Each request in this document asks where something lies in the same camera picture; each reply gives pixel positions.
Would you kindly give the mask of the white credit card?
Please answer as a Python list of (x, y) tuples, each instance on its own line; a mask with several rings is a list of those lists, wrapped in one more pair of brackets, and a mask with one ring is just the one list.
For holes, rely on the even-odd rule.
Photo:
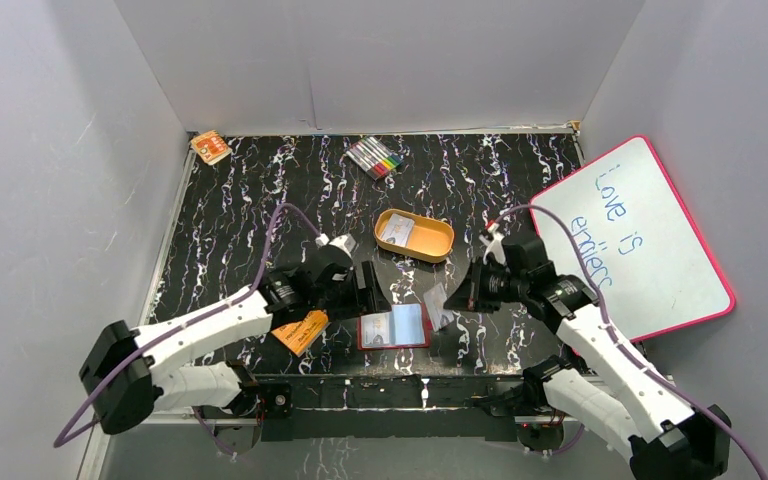
[(444, 307), (447, 294), (442, 283), (434, 285), (422, 298), (434, 332), (439, 332), (455, 321), (454, 313)]

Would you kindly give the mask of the red card holder wallet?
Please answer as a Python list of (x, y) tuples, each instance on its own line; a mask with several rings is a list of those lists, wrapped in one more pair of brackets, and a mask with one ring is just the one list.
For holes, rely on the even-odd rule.
[(427, 348), (430, 344), (431, 322), (422, 304), (393, 305), (388, 312), (358, 320), (359, 350)]

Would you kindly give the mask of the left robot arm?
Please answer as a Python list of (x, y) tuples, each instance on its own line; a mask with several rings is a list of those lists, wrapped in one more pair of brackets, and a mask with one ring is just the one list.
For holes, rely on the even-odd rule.
[(259, 337), (322, 312), (332, 321), (388, 313), (372, 262), (326, 245), (309, 259), (265, 272), (236, 295), (165, 322), (107, 325), (79, 370), (101, 429), (128, 431), (156, 411), (213, 406), (235, 416), (254, 411), (257, 387), (229, 365), (194, 366), (225, 345)]

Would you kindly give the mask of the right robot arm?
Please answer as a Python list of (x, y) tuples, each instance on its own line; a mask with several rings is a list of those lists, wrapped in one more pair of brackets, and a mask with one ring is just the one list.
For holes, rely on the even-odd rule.
[(524, 370), (522, 382), (475, 401), (494, 413), (527, 407), (570, 414), (627, 461), (637, 479), (714, 479), (728, 469), (728, 416), (703, 412), (670, 391), (666, 378), (634, 349), (581, 278), (560, 275), (543, 241), (508, 242), (494, 226), (481, 235), (485, 252), (470, 264), (444, 307), (495, 313), (519, 303), (599, 375), (597, 387), (567, 360), (552, 355)]

